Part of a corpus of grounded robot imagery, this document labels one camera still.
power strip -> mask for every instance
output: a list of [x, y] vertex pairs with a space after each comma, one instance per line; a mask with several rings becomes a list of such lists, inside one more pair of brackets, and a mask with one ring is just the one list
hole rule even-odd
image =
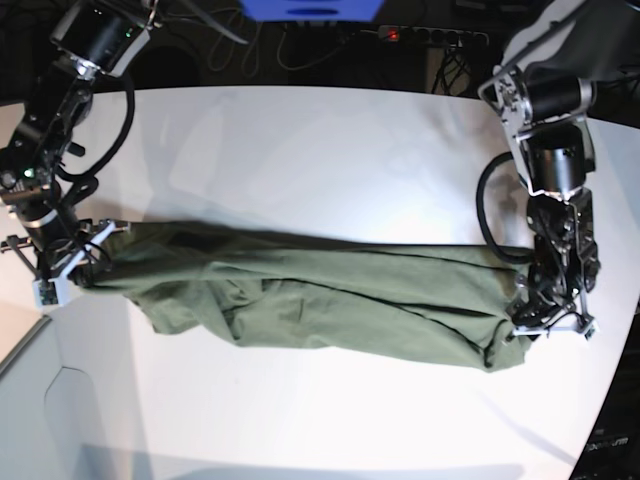
[[406, 42], [439, 48], [487, 47], [490, 42], [489, 35], [481, 32], [401, 25], [381, 25], [378, 27], [378, 38], [385, 42]]

black cable bundle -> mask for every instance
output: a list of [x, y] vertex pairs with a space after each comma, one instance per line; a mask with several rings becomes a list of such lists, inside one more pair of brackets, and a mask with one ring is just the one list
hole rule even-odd
[[56, 169], [56, 174], [60, 178], [73, 184], [62, 199], [63, 206], [72, 207], [74, 205], [77, 205], [79, 202], [95, 193], [99, 186], [96, 175], [113, 159], [113, 157], [116, 155], [116, 153], [118, 153], [120, 148], [122, 148], [122, 145], [124, 145], [125, 140], [129, 136], [129, 132], [131, 131], [133, 119], [136, 113], [136, 95], [133, 80], [131, 79], [131, 76], [128, 72], [125, 72], [122, 75], [122, 83], [127, 96], [127, 113], [125, 115], [124, 123], [122, 124], [120, 133], [118, 134], [111, 148], [109, 148], [109, 150], [107, 150], [102, 158], [100, 158], [100, 160], [98, 160], [91, 168], [89, 168], [84, 173], [68, 173], [60, 166], [58, 166]]
[[470, 75], [466, 61], [464, 58], [460, 58], [460, 51], [458, 49], [447, 49], [433, 81], [431, 93], [437, 93], [438, 86], [440, 86], [445, 95], [453, 95], [451, 89], [464, 74]]
[[493, 254], [502, 260], [505, 263], [510, 263], [512, 265], [524, 265], [527, 263], [533, 262], [533, 254], [526, 255], [513, 255], [511, 253], [506, 252], [500, 245], [498, 245], [491, 234], [491, 229], [489, 228], [489, 224], [487, 223], [487, 216], [484, 211], [484, 192], [487, 187], [487, 182], [493, 172], [504, 163], [510, 162], [513, 160], [513, 155], [511, 152], [506, 152], [501, 155], [498, 155], [494, 158], [489, 165], [484, 169], [482, 175], [480, 175], [480, 180], [478, 181], [478, 189], [476, 190], [476, 213], [478, 215], [478, 223], [480, 224], [480, 230], [482, 231], [482, 236], [484, 237], [484, 241], [487, 243], [489, 249], [493, 252]]

white table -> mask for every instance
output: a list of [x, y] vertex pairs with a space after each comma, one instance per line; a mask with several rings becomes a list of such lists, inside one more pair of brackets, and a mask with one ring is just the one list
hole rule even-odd
[[[202, 219], [369, 242], [482, 243], [475, 188], [506, 146], [480, 102], [279, 87], [137, 98], [130, 138], [101, 173], [84, 215]], [[70, 159], [70, 170], [110, 146], [123, 115], [123, 94], [96, 98], [75, 137], [87, 157]], [[640, 294], [640, 231], [621, 177], [638, 172], [640, 132], [591, 127], [598, 172], [589, 186], [603, 268], [589, 296], [602, 332], [588, 345], [543, 338], [524, 366], [487, 375], [338, 349], [241, 350], [203, 329], [156, 336], [124, 300], [84, 297], [54, 317], [63, 364], [87, 372], [95, 386], [102, 431], [91, 441], [126, 465], [127, 452], [148, 452], [156, 478], [220, 464], [394, 471], [336, 479], [568, 478]], [[529, 245], [526, 196], [512, 175], [505, 167], [490, 182], [489, 219], [498, 238]], [[0, 260], [12, 272], [0, 279], [2, 300], [30, 302], [28, 275]]]

blue device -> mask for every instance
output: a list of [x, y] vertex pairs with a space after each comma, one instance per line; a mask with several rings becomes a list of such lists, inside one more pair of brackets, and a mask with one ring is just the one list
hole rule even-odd
[[370, 22], [384, 0], [242, 0], [258, 22]]

wrinkled fabric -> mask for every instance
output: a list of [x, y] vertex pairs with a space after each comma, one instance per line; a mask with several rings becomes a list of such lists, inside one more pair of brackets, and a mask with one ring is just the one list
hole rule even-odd
[[198, 325], [241, 347], [334, 346], [496, 371], [517, 267], [486, 247], [366, 245], [194, 223], [133, 224], [91, 292], [125, 295], [156, 332]]

